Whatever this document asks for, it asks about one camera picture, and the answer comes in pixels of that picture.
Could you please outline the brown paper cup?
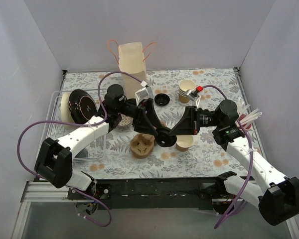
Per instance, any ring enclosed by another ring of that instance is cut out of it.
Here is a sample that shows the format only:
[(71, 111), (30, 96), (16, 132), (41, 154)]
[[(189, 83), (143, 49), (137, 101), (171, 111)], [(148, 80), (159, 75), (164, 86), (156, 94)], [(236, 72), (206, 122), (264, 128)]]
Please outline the brown paper cup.
[(192, 135), (178, 135), (176, 137), (176, 149), (181, 152), (188, 151), (193, 144)]

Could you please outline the brown cardboard cup carrier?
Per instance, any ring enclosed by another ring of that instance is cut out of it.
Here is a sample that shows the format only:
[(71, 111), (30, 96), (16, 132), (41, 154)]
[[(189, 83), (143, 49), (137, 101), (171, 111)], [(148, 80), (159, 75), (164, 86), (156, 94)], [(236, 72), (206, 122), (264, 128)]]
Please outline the brown cardboard cup carrier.
[(146, 158), (151, 154), (155, 146), (155, 137), (149, 134), (137, 134), (130, 141), (130, 150), (138, 159)]

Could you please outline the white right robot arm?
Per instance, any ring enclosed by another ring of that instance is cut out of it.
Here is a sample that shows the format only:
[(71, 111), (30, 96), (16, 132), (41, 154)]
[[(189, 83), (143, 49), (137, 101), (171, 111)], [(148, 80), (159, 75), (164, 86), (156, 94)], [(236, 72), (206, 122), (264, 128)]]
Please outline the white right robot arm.
[(213, 126), (216, 143), (248, 171), (246, 179), (228, 172), (218, 177), (216, 194), (231, 194), (258, 208), (267, 223), (276, 226), (299, 214), (299, 179), (275, 169), (253, 146), (248, 135), (236, 125), (239, 115), (232, 100), (223, 100), (216, 110), (186, 106), (170, 135), (196, 135), (201, 127)]

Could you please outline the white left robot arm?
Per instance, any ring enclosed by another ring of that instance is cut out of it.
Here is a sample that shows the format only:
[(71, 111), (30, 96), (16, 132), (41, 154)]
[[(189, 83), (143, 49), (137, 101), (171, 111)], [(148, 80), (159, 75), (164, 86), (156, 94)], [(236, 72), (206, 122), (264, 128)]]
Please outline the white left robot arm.
[(54, 187), (76, 188), (85, 199), (95, 196), (96, 187), (91, 176), (73, 169), (73, 158), (99, 137), (115, 129), (126, 115), (133, 119), (134, 130), (155, 137), (162, 147), (168, 147), (169, 128), (164, 127), (154, 110), (151, 87), (146, 82), (136, 91), (133, 99), (127, 99), (121, 85), (107, 89), (104, 100), (97, 106), (84, 90), (76, 89), (62, 98), (62, 110), (72, 119), (69, 125), (76, 129), (58, 139), (43, 141), (35, 164), (35, 172)]

